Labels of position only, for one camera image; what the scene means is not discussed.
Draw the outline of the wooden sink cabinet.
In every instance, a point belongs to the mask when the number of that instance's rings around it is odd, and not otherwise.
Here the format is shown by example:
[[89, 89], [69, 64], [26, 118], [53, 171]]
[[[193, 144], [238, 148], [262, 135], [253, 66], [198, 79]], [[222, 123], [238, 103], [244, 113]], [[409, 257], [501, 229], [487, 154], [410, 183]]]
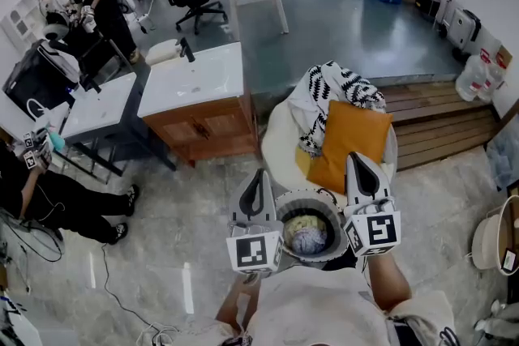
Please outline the wooden sink cabinet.
[[238, 42], [152, 66], [138, 117], [182, 162], [260, 154]]

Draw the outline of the white round tub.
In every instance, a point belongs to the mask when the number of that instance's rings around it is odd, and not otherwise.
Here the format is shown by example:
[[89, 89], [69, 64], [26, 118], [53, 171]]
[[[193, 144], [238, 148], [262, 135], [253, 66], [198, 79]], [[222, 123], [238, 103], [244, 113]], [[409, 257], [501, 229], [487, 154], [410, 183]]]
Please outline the white round tub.
[[504, 276], [519, 271], [519, 195], [509, 196], [479, 223], [470, 253], [479, 270], [497, 269]]

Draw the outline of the black white patterned clothes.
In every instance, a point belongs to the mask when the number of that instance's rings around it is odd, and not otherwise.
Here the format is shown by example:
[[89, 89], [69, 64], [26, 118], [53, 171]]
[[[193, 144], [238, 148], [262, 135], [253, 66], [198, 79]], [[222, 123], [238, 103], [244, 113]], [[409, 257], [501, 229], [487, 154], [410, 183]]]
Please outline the black white patterned clothes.
[[312, 66], [287, 98], [300, 130], [298, 145], [311, 156], [321, 153], [333, 100], [378, 113], [386, 110], [382, 92], [361, 75], [334, 61]]

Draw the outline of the teal cup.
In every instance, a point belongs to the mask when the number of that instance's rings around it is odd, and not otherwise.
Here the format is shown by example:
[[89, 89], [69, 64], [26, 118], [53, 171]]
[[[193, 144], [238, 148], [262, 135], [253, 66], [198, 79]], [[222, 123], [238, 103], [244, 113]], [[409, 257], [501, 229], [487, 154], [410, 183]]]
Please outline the teal cup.
[[56, 149], [58, 152], [61, 151], [65, 147], [65, 145], [66, 145], [65, 140], [59, 133], [49, 130], [48, 136], [49, 136], [50, 142], [54, 146], [54, 149]]

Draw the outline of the person's left forearm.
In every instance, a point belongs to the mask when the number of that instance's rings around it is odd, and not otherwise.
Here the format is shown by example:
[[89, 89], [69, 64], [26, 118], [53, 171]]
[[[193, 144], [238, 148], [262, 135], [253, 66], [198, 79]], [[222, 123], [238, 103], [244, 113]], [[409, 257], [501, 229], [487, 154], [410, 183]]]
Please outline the person's left forearm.
[[[253, 275], [238, 275], [227, 297], [217, 312], [216, 320], [229, 324], [236, 332], [247, 328], [253, 314], [257, 310], [260, 294], [260, 278]], [[248, 298], [242, 321], [238, 321], [238, 300], [241, 296]]]

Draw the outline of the yellow cushion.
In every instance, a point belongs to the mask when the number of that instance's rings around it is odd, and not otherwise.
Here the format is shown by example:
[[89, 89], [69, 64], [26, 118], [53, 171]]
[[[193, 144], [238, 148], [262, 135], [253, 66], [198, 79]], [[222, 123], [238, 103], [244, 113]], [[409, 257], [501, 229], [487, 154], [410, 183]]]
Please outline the yellow cushion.
[[302, 174], [306, 177], [312, 166], [312, 155], [309, 152], [304, 151], [300, 147], [296, 147], [295, 163], [301, 170]]

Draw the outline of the small cardboard box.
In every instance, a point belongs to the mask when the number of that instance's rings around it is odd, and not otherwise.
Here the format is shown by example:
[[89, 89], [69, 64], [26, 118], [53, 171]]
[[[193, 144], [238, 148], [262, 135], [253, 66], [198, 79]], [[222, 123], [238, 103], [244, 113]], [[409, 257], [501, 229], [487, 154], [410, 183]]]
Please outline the small cardboard box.
[[512, 62], [513, 56], [511, 53], [503, 46], [501, 45], [498, 52], [495, 55], [495, 61], [499, 68], [506, 72], [510, 63]]

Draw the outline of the person's beige shirt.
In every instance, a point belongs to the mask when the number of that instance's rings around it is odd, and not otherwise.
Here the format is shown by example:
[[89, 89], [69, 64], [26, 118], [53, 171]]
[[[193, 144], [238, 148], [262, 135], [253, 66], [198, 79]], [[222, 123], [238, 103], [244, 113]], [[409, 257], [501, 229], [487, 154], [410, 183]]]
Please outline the person's beige shirt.
[[360, 271], [292, 267], [263, 280], [245, 336], [251, 346], [451, 346], [458, 339], [441, 291], [389, 312]]

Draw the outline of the white handled bag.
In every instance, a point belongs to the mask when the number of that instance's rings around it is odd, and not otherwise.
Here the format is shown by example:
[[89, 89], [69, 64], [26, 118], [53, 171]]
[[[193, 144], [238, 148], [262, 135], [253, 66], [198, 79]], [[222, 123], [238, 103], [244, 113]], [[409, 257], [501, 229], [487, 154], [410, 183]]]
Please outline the white handled bag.
[[49, 109], [34, 98], [26, 103], [28, 114], [35, 120], [37, 127], [60, 127], [64, 114], [68, 110], [66, 102]]

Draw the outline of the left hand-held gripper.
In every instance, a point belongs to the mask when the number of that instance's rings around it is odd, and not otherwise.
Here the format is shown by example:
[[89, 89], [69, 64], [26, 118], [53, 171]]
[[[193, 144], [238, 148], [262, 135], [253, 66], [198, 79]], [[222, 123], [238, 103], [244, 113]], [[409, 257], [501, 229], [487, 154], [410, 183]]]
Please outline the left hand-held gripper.
[[234, 271], [244, 275], [278, 270], [283, 251], [283, 223], [277, 219], [270, 176], [257, 169], [238, 186], [229, 201], [226, 238]]

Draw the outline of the blue plaid clothes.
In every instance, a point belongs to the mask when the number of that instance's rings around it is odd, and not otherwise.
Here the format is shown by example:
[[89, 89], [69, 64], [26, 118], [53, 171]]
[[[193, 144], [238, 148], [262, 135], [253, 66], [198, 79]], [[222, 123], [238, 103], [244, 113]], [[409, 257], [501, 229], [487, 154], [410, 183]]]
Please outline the blue plaid clothes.
[[327, 241], [327, 231], [318, 228], [303, 228], [295, 232], [291, 248], [296, 254], [310, 255], [321, 252]]

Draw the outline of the grey bag with items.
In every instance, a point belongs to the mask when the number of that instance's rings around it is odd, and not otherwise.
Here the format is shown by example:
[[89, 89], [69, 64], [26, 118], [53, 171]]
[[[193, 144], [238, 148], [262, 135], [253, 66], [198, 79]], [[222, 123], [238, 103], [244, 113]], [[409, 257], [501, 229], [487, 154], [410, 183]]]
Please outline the grey bag with items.
[[283, 250], [287, 255], [305, 263], [326, 263], [347, 251], [348, 241], [342, 229], [345, 218], [333, 194], [324, 188], [287, 191], [276, 198], [275, 204], [277, 219], [283, 225], [298, 216], [315, 216], [324, 223], [327, 233], [323, 249], [315, 254], [297, 253], [285, 239]]

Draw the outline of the white beanbag chair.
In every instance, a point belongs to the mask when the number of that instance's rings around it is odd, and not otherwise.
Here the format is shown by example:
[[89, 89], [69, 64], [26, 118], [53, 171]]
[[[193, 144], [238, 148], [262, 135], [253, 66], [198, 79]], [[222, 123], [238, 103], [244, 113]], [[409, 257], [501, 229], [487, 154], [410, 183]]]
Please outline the white beanbag chair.
[[[295, 163], [295, 150], [299, 147], [300, 130], [290, 112], [287, 98], [274, 108], [268, 119], [267, 130], [261, 143], [264, 161], [272, 179], [287, 190], [323, 188], [309, 182]], [[392, 124], [382, 163], [378, 165], [388, 176], [392, 176], [397, 170], [397, 138]], [[346, 190], [344, 194], [331, 192], [339, 197], [346, 194]]]

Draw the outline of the wooden step platform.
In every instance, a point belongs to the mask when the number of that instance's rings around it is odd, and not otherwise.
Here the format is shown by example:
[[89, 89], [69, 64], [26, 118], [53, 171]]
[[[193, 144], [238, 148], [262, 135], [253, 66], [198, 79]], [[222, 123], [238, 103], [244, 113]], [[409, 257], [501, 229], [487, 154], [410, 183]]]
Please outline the wooden step platform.
[[493, 106], [463, 100], [455, 83], [382, 87], [397, 138], [397, 170], [404, 171], [486, 145], [499, 130]]

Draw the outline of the orange cushion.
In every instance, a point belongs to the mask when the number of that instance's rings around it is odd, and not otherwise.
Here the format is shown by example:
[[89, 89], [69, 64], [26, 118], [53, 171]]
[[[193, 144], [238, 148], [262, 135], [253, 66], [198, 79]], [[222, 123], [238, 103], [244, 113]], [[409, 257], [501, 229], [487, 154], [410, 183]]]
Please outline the orange cushion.
[[359, 152], [381, 164], [391, 124], [390, 114], [332, 100], [321, 156], [311, 162], [307, 180], [344, 194], [347, 156], [351, 152]]

